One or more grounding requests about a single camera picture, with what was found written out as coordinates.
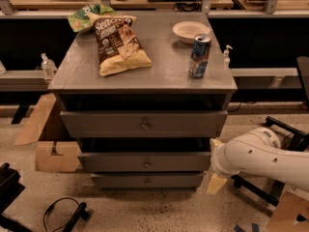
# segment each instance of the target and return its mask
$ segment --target white bowl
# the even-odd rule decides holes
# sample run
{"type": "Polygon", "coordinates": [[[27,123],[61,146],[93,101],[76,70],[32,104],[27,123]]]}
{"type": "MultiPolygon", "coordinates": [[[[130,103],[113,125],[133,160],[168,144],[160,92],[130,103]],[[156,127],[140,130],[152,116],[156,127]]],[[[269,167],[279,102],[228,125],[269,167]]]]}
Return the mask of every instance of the white bowl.
{"type": "Polygon", "coordinates": [[[210,28],[200,22],[183,21],[173,27],[173,32],[186,44],[193,44],[194,37],[198,34],[208,34],[210,28]]]}

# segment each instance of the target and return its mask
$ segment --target chip bag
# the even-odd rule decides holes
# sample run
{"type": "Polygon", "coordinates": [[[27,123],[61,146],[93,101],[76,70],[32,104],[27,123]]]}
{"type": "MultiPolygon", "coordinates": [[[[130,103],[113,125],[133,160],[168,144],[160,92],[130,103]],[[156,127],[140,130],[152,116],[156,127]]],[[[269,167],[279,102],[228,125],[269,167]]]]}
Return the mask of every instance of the chip bag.
{"type": "Polygon", "coordinates": [[[86,5],[82,9],[69,15],[68,17],[70,27],[74,32],[80,32],[82,30],[91,29],[92,24],[89,17],[87,17],[87,13],[93,13],[95,15],[116,14],[112,8],[102,4],[86,5]]]}
{"type": "Polygon", "coordinates": [[[135,16],[92,13],[87,16],[97,38],[100,75],[106,76],[152,65],[131,29],[135,16]]]}

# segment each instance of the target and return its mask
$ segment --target brown snack bag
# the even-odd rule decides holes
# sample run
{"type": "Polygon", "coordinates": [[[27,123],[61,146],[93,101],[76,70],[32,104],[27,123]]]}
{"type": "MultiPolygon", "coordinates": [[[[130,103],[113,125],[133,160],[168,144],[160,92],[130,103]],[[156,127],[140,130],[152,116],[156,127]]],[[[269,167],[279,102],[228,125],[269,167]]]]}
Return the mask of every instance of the brown snack bag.
{"type": "Polygon", "coordinates": [[[92,13],[87,16],[97,37],[100,75],[106,76],[152,65],[130,27],[136,19],[135,16],[92,13]]]}

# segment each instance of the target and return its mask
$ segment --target drawer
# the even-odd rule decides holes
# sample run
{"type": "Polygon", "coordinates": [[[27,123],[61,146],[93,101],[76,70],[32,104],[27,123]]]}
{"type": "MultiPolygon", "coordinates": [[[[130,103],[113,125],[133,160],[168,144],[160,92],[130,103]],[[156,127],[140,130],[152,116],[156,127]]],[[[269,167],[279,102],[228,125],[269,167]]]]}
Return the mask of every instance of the drawer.
{"type": "Polygon", "coordinates": [[[71,137],[217,137],[227,112],[61,112],[71,137]]]}
{"type": "Polygon", "coordinates": [[[91,174],[99,189],[196,189],[201,186],[203,173],[91,174]]]}
{"type": "Polygon", "coordinates": [[[210,152],[81,153],[78,158],[88,172],[202,172],[210,166],[210,152]]]}

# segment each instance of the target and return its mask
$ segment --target cardboard box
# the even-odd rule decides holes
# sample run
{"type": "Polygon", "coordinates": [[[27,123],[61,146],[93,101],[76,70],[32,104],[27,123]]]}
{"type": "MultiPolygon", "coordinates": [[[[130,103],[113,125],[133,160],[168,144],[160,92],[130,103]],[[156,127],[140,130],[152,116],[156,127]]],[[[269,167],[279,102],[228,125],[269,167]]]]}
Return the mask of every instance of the cardboard box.
{"type": "Polygon", "coordinates": [[[280,198],[276,210],[270,218],[269,232],[305,232],[309,231],[309,201],[286,191],[280,198]]]}
{"type": "Polygon", "coordinates": [[[80,149],[71,141],[60,112],[53,94],[42,95],[14,143],[37,143],[37,171],[74,172],[79,165],[80,149]]]}

